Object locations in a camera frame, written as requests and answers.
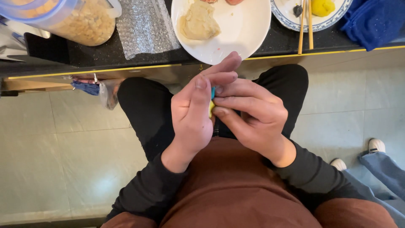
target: cereal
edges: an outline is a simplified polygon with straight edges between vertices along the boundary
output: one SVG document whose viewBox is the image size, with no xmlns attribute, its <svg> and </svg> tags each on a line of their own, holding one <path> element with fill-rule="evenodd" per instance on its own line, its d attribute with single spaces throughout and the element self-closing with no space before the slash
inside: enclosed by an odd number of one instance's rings
<svg viewBox="0 0 405 228">
<path fill-rule="evenodd" d="M 57 3 L 58 0 L 49 0 L 36 9 L 26 11 L 26 16 L 28 18 L 40 16 Z M 110 18 L 107 13 L 111 8 L 110 4 L 107 0 L 86 0 L 81 4 L 76 5 L 63 21 L 41 29 L 87 46 L 97 46 L 106 42 L 115 29 L 115 18 Z"/>
</svg>

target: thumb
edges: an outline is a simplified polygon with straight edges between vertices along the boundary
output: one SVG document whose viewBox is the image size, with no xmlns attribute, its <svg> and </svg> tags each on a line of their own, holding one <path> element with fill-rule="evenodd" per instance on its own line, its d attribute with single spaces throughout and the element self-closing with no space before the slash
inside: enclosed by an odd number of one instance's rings
<svg viewBox="0 0 405 228">
<path fill-rule="evenodd" d="M 212 109 L 212 113 L 218 117 L 240 140 L 244 136 L 251 135 L 253 128 L 247 124 L 234 110 L 230 108 L 215 106 Z"/>
<path fill-rule="evenodd" d="M 204 76 L 197 76 L 191 94 L 190 108 L 187 116 L 195 121 L 208 118 L 209 102 L 211 100 L 211 84 Z"/>
</svg>

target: blue towel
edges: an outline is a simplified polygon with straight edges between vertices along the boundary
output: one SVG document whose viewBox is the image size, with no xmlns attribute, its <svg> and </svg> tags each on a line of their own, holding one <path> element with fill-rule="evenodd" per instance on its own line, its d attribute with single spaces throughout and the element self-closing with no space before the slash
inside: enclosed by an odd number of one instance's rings
<svg viewBox="0 0 405 228">
<path fill-rule="evenodd" d="M 341 30 L 371 51 L 399 36 L 404 10 L 405 0 L 353 0 Z"/>
<path fill-rule="evenodd" d="M 82 83 L 78 81 L 73 81 L 71 85 L 79 90 L 83 90 L 84 92 L 98 96 L 100 92 L 100 85 L 99 84 L 90 84 L 90 83 Z"/>
</svg>

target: black long-sleeve shirt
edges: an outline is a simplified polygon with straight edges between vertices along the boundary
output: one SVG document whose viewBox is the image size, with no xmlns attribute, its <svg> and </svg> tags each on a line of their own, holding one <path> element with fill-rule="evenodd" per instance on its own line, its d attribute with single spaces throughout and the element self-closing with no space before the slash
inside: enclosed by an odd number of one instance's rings
<svg viewBox="0 0 405 228">
<path fill-rule="evenodd" d="M 296 158 L 292 164 L 277 168 L 268 159 L 264 164 L 279 174 L 309 210 L 314 211 L 321 203 L 334 198 L 365 199 L 342 172 L 293 143 Z M 186 175 L 186 172 L 175 174 L 168 171 L 159 154 L 121 189 L 107 220 L 122 212 L 129 212 L 153 219 L 159 224 Z"/>
</svg>

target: bubble wrap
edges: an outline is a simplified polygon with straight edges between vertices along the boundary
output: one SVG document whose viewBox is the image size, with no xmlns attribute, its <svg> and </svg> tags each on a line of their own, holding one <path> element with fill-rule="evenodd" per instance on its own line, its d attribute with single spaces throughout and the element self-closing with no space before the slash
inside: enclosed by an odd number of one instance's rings
<svg viewBox="0 0 405 228">
<path fill-rule="evenodd" d="M 127 60 L 139 53 L 180 48 L 164 0 L 121 0 L 117 19 L 119 38 Z"/>
</svg>

